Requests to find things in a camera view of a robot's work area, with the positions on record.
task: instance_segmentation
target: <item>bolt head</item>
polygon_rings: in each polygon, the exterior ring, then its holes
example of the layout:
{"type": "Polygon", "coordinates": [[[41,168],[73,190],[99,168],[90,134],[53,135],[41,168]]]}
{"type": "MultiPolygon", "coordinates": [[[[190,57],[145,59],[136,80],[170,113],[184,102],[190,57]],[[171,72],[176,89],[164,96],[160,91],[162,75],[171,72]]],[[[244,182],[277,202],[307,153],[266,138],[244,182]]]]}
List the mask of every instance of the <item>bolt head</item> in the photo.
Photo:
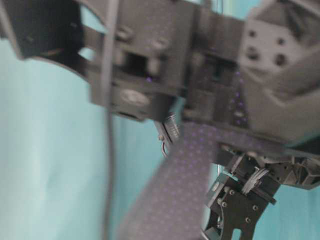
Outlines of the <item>bolt head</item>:
{"type": "Polygon", "coordinates": [[[162,135],[159,135],[159,136],[158,136],[158,139],[159,139],[159,141],[164,141],[164,140],[165,140],[165,137],[162,136],[162,135]]]}
{"type": "Polygon", "coordinates": [[[119,40],[128,42],[132,39],[134,35],[134,32],[131,30],[131,28],[127,26],[121,26],[116,32],[116,36],[119,40]]]}

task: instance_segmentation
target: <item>screw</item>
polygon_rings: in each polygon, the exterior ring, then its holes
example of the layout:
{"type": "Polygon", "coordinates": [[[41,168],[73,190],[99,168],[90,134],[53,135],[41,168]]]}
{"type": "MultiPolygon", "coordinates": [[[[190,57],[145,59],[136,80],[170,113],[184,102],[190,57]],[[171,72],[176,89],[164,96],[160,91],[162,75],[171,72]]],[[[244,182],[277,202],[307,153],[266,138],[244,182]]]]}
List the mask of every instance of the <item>screw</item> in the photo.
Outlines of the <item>screw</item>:
{"type": "Polygon", "coordinates": [[[236,111],[234,115],[238,118],[243,118],[245,116],[245,114],[242,111],[236,111]]]}
{"type": "Polygon", "coordinates": [[[116,36],[119,38],[119,40],[124,42],[130,41],[133,35],[134,35],[134,32],[131,30],[131,28],[127,26],[119,27],[118,31],[116,32],[116,36]]]}
{"type": "Polygon", "coordinates": [[[70,26],[71,26],[72,28],[74,28],[74,29],[78,28],[78,24],[76,24],[76,23],[74,23],[74,22],[70,23],[70,26]]]}
{"type": "Polygon", "coordinates": [[[226,186],[226,187],[224,188],[224,192],[225,192],[225,193],[228,193],[228,192],[230,191],[230,189],[231,189],[230,187],[226,186]]]}
{"type": "Polygon", "coordinates": [[[31,36],[27,36],[25,39],[30,44],[33,44],[35,42],[35,39],[33,37],[31,37],[31,36]]]}
{"type": "Polygon", "coordinates": [[[254,151],[248,151],[246,154],[254,159],[258,157],[258,154],[254,151]]]}
{"type": "Polygon", "coordinates": [[[257,49],[253,46],[249,47],[247,50],[246,50],[246,56],[255,61],[255,60],[258,60],[259,59],[259,53],[257,51],[257,49]]]}
{"type": "Polygon", "coordinates": [[[165,137],[162,136],[162,135],[159,135],[159,136],[158,136],[158,139],[159,139],[159,141],[164,141],[164,140],[165,140],[165,137]]]}
{"type": "Polygon", "coordinates": [[[165,38],[159,38],[153,42],[153,47],[157,51],[164,51],[168,49],[169,42],[165,38]]]}

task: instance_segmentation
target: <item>teal background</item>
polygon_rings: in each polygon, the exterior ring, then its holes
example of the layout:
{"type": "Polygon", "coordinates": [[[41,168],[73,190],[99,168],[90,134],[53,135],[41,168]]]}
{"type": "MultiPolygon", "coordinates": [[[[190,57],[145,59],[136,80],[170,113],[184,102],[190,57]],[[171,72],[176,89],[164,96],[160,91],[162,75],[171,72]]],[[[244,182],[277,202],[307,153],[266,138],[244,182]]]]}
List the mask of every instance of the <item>teal background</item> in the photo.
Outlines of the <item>teal background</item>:
{"type": "MultiPolygon", "coordinates": [[[[258,2],[225,0],[224,10],[244,18],[258,2]]],[[[87,10],[83,13],[85,24],[104,30],[87,10]]],[[[44,62],[19,61],[8,41],[0,42],[0,53],[0,240],[101,239],[104,110],[90,104],[88,84],[74,74],[44,62]]],[[[151,121],[115,117],[114,128],[113,229],[162,160],[151,121]]],[[[319,189],[282,187],[254,239],[320,239],[319,195],[319,189]]]]}

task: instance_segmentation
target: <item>gray fabric strap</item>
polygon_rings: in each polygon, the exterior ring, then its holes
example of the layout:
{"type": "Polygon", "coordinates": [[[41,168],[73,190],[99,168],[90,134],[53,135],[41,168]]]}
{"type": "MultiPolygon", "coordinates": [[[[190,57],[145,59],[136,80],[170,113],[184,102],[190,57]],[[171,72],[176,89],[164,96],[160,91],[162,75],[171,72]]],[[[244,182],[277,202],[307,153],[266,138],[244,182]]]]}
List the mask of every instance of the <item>gray fabric strap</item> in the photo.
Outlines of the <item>gray fabric strap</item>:
{"type": "Polygon", "coordinates": [[[210,165],[216,152],[204,149],[210,136],[185,124],[171,150],[119,228],[118,240],[199,239],[210,165]]]}

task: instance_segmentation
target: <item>hole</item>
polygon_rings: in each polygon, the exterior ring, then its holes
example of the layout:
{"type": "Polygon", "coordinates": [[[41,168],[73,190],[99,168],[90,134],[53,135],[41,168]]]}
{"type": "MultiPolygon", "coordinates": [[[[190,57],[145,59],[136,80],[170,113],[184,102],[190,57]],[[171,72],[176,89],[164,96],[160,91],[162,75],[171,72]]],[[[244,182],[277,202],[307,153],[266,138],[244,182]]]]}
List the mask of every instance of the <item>hole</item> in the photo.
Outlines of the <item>hole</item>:
{"type": "Polygon", "coordinates": [[[232,240],[240,240],[242,231],[240,229],[233,230],[232,240]]]}
{"type": "Polygon", "coordinates": [[[89,61],[92,61],[95,56],[95,51],[90,48],[84,47],[79,51],[79,55],[89,61]]]}
{"type": "Polygon", "coordinates": [[[275,64],[279,67],[283,67],[287,64],[287,57],[283,54],[275,56],[275,64]]]}
{"type": "Polygon", "coordinates": [[[148,59],[146,57],[127,52],[127,58],[127,64],[121,67],[122,71],[129,75],[145,79],[150,76],[147,71],[148,59]]]}
{"type": "Polygon", "coordinates": [[[252,38],[255,38],[257,36],[257,33],[255,31],[251,30],[249,32],[249,36],[252,37],[252,38]]]}
{"type": "Polygon", "coordinates": [[[137,118],[134,115],[125,113],[125,112],[118,112],[117,114],[121,115],[122,117],[128,118],[128,119],[132,119],[132,120],[138,120],[139,118],[137,118]]]}
{"type": "Polygon", "coordinates": [[[277,40],[277,42],[278,42],[278,44],[279,44],[280,46],[283,46],[283,45],[285,45],[285,43],[286,43],[286,41],[285,41],[283,38],[279,38],[279,39],[277,40]]]}

